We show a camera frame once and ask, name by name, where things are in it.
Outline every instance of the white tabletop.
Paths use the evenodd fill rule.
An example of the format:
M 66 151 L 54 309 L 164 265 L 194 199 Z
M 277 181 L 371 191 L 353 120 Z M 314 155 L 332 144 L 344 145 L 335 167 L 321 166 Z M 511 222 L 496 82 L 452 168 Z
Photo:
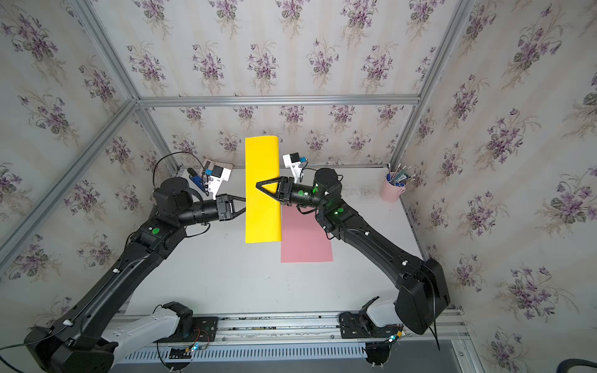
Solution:
M 219 194 L 245 196 L 244 171 L 234 169 Z M 421 257 L 400 201 L 389 204 L 378 196 L 386 168 L 336 171 L 344 175 L 343 199 L 379 233 Z M 281 174 L 291 176 L 287 169 Z M 313 174 L 306 170 L 302 183 L 311 185 Z M 188 227 L 187 234 L 204 229 Z M 334 261 L 327 263 L 281 263 L 280 249 L 280 242 L 246 244 L 244 215 L 212 222 L 209 232 L 183 240 L 139 285 L 126 314 L 148 315 L 157 304 L 170 301 L 196 314 L 358 310 L 377 295 L 398 294 L 377 266 L 345 242 L 332 240 Z

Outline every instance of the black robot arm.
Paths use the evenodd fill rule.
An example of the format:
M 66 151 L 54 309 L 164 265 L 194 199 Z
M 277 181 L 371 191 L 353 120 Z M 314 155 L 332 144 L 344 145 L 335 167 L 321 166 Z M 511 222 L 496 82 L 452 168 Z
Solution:
M 199 202 L 193 203 L 193 195 Z M 44 371 L 107 372 L 116 346 L 102 340 L 103 331 L 141 281 L 186 237 L 185 227 L 231 220 L 245 212 L 235 211 L 233 202 L 244 198 L 218 195 L 203 201 L 181 177 L 165 180 L 153 196 L 156 206 L 149 219 L 129 236 L 110 270 L 64 316 L 49 328 L 35 326 L 25 338 Z
M 263 186 L 277 183 L 275 193 Z M 302 213 L 315 212 L 315 219 L 326 234 L 343 240 L 363 253 L 399 289 L 394 303 L 404 325 L 423 334 L 450 303 L 444 271 L 437 261 L 407 253 L 371 228 L 340 196 L 342 184 L 333 169 L 315 172 L 313 186 L 295 184 L 292 177 L 278 177 L 257 183 L 256 187 L 288 206 L 297 205 Z M 302 211 L 299 207 L 311 207 Z

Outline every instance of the pink paper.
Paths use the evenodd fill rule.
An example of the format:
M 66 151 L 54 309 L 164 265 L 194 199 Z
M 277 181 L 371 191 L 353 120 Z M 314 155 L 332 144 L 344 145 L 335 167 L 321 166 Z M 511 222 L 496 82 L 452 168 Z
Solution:
M 315 221 L 296 206 L 282 206 L 282 263 L 334 261 L 332 243 Z

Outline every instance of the pen holder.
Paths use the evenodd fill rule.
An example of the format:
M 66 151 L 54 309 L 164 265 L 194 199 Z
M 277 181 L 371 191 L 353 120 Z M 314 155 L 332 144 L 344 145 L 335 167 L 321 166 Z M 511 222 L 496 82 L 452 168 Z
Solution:
M 406 192 L 406 187 L 392 185 L 386 178 L 381 182 L 379 195 L 386 202 L 396 202 L 400 195 Z

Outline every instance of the wall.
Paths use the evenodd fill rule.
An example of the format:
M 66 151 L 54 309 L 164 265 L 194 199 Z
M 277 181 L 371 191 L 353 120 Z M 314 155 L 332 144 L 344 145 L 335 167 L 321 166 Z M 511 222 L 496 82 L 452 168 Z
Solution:
M 0 22 L 2 242 L 125 100 L 67 1 L 3 1 Z M 152 207 L 155 157 L 134 117 L 105 145 L 2 272 L 0 345 L 61 316 L 118 258 Z M 160 169 L 156 182 L 165 176 Z M 40 371 L 24 348 L 3 356 Z
M 408 105 L 244 106 L 159 107 L 151 114 L 173 152 L 243 165 L 246 137 L 276 135 L 280 157 L 299 152 L 310 164 L 360 165 L 388 163 L 410 111 Z
M 149 139 L 132 118 L 3 273 L 1 345 L 19 343 L 33 325 L 51 324 L 115 262 L 153 206 L 155 162 Z M 165 177 L 160 166 L 156 184 Z M 4 356 L 22 370 L 35 369 L 26 349 Z
M 0 243 L 123 102 L 66 0 L 0 5 Z
M 487 372 L 595 360 L 596 19 L 595 1 L 479 1 L 402 161 Z
M 456 5 L 456 0 L 93 2 L 143 96 L 417 94 Z M 283 139 L 281 154 L 299 151 L 311 163 L 387 163 L 409 113 L 402 106 L 150 112 L 172 151 L 193 143 L 199 156 L 236 165 L 244 164 L 244 138 L 264 133 Z M 355 142 L 361 149 L 352 148 Z

